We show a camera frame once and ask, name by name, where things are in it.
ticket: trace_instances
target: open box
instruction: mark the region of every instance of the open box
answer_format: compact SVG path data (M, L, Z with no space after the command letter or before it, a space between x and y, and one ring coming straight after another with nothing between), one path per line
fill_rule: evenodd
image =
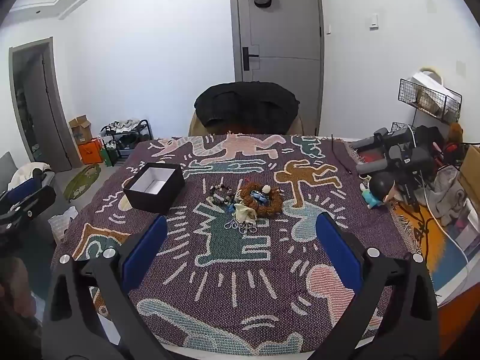
M175 163L147 163L123 191L133 208L166 215L185 185Z

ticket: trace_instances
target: metal bolt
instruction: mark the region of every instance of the metal bolt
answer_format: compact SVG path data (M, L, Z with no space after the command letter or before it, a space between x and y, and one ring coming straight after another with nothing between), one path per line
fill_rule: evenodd
M378 257L378 256L380 256L380 251L378 249L375 249L375 247L369 247L367 249L367 254L370 257Z
M66 264L70 261L70 256L68 254L64 254L60 257L60 264Z
M112 247L109 247L108 249L105 249L104 252L103 252L103 257L105 257L106 259L111 259L113 256L115 256L115 249L113 249Z
M417 263L423 263L423 257L421 254L418 254L418 253L415 253L413 255L413 259L417 262Z

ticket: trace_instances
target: door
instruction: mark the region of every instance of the door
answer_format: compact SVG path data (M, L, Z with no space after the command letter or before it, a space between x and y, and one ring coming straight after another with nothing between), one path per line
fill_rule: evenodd
M276 83L292 92L306 135L316 135L320 124L319 6L319 0L272 0L259 8L254 0L238 0L242 80Z
M28 112L33 121L33 130L42 159L54 172L71 169L70 161L63 148L62 141L52 114L49 88L45 78L44 52L35 55L28 63L23 77L23 90Z

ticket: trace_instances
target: brown human figure pattern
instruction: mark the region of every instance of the brown human figure pattern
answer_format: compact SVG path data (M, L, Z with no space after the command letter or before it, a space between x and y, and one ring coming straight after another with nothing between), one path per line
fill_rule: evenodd
M301 182L311 187L333 184L336 188L342 188L342 183L337 176L323 177L327 172L336 172L338 169L335 166L325 163L318 168L314 168L309 165L309 160L290 160L285 164L284 170L274 174L277 183L291 184L293 198L295 199L295 203L292 205L294 208L303 207L304 198L300 188Z

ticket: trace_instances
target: orange panel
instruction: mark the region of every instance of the orange panel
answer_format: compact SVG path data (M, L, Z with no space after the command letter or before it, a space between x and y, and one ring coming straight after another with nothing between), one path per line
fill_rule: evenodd
M98 146L95 141L88 142L84 145L79 145L78 150L82 156L84 164L97 164L103 162L100 153L98 152Z

